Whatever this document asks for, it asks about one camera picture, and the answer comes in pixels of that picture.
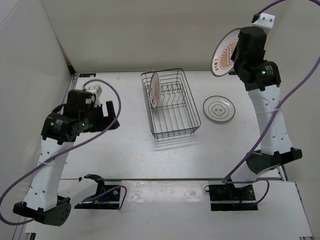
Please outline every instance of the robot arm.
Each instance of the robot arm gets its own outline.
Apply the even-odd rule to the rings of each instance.
[[[269,28],[262,23],[240,30],[238,44],[231,59],[234,70],[244,83],[245,89],[252,100],[260,133],[264,131],[280,99],[281,78],[278,66],[264,60],[265,43]],[[278,166],[302,158],[302,151],[295,149],[289,138],[284,115],[281,109],[272,122],[265,137],[261,141],[261,149],[253,152],[246,163],[231,175],[233,182],[252,182],[263,173]],[[234,184],[242,188],[247,184]]]
[[[111,101],[106,102],[108,116],[103,115],[99,100],[101,92],[99,85],[85,90],[71,90],[66,104],[57,107],[48,115],[41,132],[41,152],[38,160],[38,165],[45,166],[35,174],[23,201],[14,205],[14,213],[43,224],[60,226],[67,220],[75,205],[100,193],[103,178],[90,174],[75,186],[57,193],[68,153],[50,163],[44,161],[53,154],[72,147],[80,133],[103,131],[115,119]],[[117,121],[111,129],[119,126]]]

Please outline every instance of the dish rack wire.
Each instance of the dish rack wire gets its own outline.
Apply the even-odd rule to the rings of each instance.
[[[192,135],[201,120],[185,72],[181,68],[156,71],[160,90],[156,108],[149,100],[150,82],[154,71],[141,74],[142,88],[150,130],[156,140]]]

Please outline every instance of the white wall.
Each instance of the white wall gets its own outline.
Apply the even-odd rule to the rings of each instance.
[[[266,57],[278,64],[282,95],[311,70],[320,55],[320,7],[306,0],[292,0],[269,42]],[[289,135],[303,159],[287,165],[296,181],[311,230],[320,239],[320,67],[284,105]]]
[[[70,74],[40,0],[0,1],[0,194],[35,166],[46,116],[61,104]],[[13,205],[28,184],[14,188],[1,206],[16,222]],[[0,222],[0,239],[15,227]]]
[[[209,69],[221,38],[273,1],[42,0],[77,71]]]

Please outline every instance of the small white plate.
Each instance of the small white plate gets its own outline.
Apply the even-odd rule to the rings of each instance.
[[[157,107],[159,97],[160,97],[160,79],[157,72],[154,72],[151,77],[149,100],[150,105],[154,109]]]
[[[237,43],[240,28],[229,32],[218,44],[211,60],[211,72],[216,77],[221,77],[229,73],[234,67],[234,62],[230,59]]]
[[[204,114],[216,122],[226,122],[231,120],[236,109],[234,104],[223,96],[210,96],[203,103]]]

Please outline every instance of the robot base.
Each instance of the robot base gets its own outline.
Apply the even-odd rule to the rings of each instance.
[[[121,185],[121,181],[105,181],[104,185],[99,186],[99,194],[108,191],[114,187]],[[100,210],[116,210],[120,206],[121,188],[114,190],[101,197],[103,201],[95,201],[94,203],[82,203],[74,207],[74,209],[100,209]]]
[[[232,184],[208,185],[211,211],[255,211],[256,196],[252,185],[235,188]]]

